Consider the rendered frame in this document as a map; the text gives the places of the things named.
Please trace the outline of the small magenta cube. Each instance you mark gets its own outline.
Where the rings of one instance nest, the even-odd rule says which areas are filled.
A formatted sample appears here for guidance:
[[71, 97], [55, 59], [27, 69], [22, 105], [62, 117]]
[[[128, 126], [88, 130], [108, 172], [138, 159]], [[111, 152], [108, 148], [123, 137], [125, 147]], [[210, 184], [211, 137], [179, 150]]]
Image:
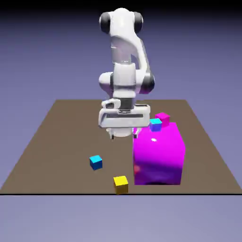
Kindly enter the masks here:
[[162, 122], [162, 124], [161, 124], [162, 128], [165, 128], [165, 127], [169, 126], [169, 124], [170, 124], [170, 115], [168, 115], [164, 112], [157, 113], [155, 115], [155, 118], [158, 118]]

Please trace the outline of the small yellow cube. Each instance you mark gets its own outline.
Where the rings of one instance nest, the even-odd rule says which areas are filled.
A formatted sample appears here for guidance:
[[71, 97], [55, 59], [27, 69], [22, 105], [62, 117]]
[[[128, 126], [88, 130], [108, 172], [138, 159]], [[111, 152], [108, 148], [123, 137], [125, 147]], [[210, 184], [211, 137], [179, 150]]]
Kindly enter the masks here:
[[113, 178], [115, 193], [117, 195], [128, 193], [128, 180], [126, 176], [117, 176]]

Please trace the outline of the small blue cube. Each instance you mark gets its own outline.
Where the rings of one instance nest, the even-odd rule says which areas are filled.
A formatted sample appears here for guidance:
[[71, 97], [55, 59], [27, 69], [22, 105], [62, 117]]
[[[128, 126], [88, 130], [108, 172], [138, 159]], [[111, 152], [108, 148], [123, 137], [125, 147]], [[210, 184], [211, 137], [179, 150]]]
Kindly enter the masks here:
[[98, 170], [103, 167], [103, 160], [99, 155], [91, 156], [89, 161], [93, 170]]
[[159, 118], [150, 119], [149, 128], [152, 132], [159, 132], [162, 128], [162, 121]]

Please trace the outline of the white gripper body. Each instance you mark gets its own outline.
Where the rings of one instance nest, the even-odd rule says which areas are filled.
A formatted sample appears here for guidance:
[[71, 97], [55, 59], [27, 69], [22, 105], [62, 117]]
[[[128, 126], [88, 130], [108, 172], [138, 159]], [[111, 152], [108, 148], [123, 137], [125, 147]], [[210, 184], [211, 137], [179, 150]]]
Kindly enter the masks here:
[[99, 112], [98, 125], [101, 128], [142, 128], [150, 123], [150, 106], [136, 104], [132, 110], [106, 109]]

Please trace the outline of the large magenta box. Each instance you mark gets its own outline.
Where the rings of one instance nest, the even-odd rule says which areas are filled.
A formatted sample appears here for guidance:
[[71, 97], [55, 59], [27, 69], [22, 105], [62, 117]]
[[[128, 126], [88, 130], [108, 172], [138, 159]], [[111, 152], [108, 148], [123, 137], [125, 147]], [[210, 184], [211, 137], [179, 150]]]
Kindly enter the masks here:
[[138, 138], [133, 139], [134, 183], [179, 185], [185, 151], [175, 122], [157, 132], [143, 128]]

